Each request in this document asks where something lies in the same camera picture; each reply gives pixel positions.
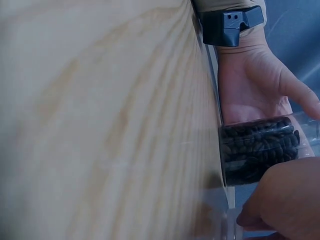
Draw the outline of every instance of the finger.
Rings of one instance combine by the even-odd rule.
[[[320,119],[320,101],[317,95],[286,66],[283,66],[280,73],[279,92],[299,104],[310,117]]]
[[[282,236],[280,233],[275,232],[269,236],[256,236],[256,237],[249,237],[245,240],[286,240],[287,238]]]
[[[261,219],[260,183],[253,194],[245,202],[242,211],[236,219],[236,223],[241,227],[252,227],[263,222]]]

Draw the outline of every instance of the skin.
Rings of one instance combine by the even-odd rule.
[[[239,47],[220,47],[217,52],[226,124],[291,114],[288,97],[320,119],[318,97],[271,52],[263,28],[242,37]]]
[[[320,239],[320,157],[277,164],[264,174],[237,223],[276,233],[251,240]]]
[[[225,124],[291,114],[288,98],[320,120],[318,97],[271,52],[263,28],[242,37],[239,47],[219,47],[217,52]],[[258,239],[319,240],[319,169],[319,157],[271,167],[243,206],[237,223],[248,231],[276,231]]]

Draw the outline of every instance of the black wrist device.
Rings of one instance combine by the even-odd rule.
[[[199,14],[203,43],[220,47],[239,46],[240,33],[264,22],[260,6]]]

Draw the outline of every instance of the light wooden surface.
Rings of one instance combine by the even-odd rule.
[[[217,106],[189,1],[5,0],[0,24],[0,239],[214,230],[197,210],[225,201],[201,200],[221,186]]]

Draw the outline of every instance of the clear plastic container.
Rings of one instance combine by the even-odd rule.
[[[320,122],[298,112],[226,125],[219,143],[225,185],[251,184],[275,164],[320,156]]]
[[[242,240],[244,229],[236,222],[241,208],[230,208],[221,219],[220,231],[216,232],[215,240]]]

